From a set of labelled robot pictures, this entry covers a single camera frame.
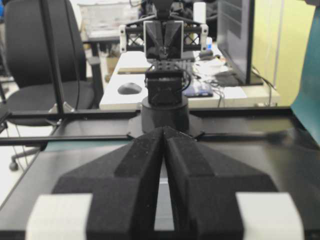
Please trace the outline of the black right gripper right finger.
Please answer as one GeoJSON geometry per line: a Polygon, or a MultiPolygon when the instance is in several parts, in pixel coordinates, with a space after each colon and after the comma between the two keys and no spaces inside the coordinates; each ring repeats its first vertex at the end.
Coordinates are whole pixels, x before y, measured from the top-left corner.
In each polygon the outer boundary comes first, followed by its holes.
{"type": "Polygon", "coordinates": [[[287,192],[252,166],[163,130],[180,226],[198,240],[302,240],[302,218],[287,192]]]}

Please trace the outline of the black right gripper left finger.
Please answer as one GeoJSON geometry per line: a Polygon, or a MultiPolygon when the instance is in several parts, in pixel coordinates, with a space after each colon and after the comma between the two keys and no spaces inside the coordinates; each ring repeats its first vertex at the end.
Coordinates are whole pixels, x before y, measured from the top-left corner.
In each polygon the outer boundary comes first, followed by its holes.
{"type": "Polygon", "coordinates": [[[132,240],[154,229],[163,129],[59,177],[28,218],[28,240],[132,240]]]}

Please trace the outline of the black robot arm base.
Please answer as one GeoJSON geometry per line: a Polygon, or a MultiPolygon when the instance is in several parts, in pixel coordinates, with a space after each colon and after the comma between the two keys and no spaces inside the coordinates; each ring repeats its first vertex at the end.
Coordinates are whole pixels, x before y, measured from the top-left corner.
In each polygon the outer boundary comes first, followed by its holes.
{"type": "Polygon", "coordinates": [[[205,133],[203,119],[190,114],[183,91],[192,82],[190,73],[174,61],[157,60],[145,72],[148,95],[140,115],[128,122],[127,135],[137,138],[156,128],[170,127],[193,138],[205,133]]]}

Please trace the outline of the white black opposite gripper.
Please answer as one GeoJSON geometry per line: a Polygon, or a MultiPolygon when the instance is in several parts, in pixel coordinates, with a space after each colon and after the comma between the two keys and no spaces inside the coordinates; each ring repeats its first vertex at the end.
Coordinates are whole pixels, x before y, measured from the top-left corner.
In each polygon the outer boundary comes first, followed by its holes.
{"type": "Polygon", "coordinates": [[[119,26],[120,52],[143,52],[148,60],[178,60],[205,51],[209,27],[184,20],[138,20],[119,26]]]}

